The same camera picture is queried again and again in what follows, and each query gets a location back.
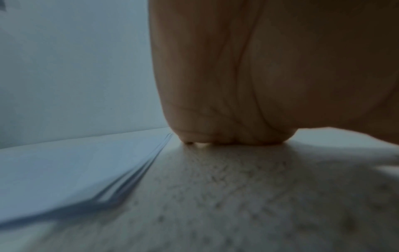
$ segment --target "sheet of paper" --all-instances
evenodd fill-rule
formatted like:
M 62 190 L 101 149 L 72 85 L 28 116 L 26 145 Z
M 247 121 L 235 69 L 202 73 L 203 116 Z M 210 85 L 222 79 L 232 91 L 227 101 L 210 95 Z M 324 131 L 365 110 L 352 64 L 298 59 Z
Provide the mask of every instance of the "sheet of paper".
M 0 150 L 0 223 L 91 199 L 155 159 L 167 137 L 143 133 Z

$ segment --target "stack of paper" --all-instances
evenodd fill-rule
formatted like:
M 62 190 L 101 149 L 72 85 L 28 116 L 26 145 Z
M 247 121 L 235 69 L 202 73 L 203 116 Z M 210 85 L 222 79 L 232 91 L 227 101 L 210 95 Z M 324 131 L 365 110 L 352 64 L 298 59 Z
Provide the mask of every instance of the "stack of paper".
M 0 229 L 120 204 L 170 137 L 144 131 L 0 150 Z

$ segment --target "wall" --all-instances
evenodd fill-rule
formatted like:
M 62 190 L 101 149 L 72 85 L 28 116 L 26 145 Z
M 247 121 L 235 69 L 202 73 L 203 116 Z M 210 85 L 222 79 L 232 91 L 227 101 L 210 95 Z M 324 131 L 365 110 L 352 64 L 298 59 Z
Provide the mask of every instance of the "wall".
M 0 148 L 165 127 L 146 0 L 5 0 Z

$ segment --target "table surface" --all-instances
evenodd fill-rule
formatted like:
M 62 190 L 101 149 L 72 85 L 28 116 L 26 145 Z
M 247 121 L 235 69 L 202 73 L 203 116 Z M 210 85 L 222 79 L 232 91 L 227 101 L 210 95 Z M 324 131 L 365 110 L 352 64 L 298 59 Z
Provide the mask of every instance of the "table surface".
M 125 204 L 58 223 L 24 251 L 399 251 L 399 180 L 375 169 L 398 165 L 398 148 L 307 134 L 271 147 L 174 136 Z

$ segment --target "hand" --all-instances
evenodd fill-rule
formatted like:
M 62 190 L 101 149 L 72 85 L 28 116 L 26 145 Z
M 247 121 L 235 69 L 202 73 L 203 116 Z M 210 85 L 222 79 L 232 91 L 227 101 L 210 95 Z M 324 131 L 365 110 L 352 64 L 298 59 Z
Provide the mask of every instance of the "hand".
M 399 12 L 378 3 L 150 0 L 168 123 L 184 142 L 338 127 L 399 143 Z

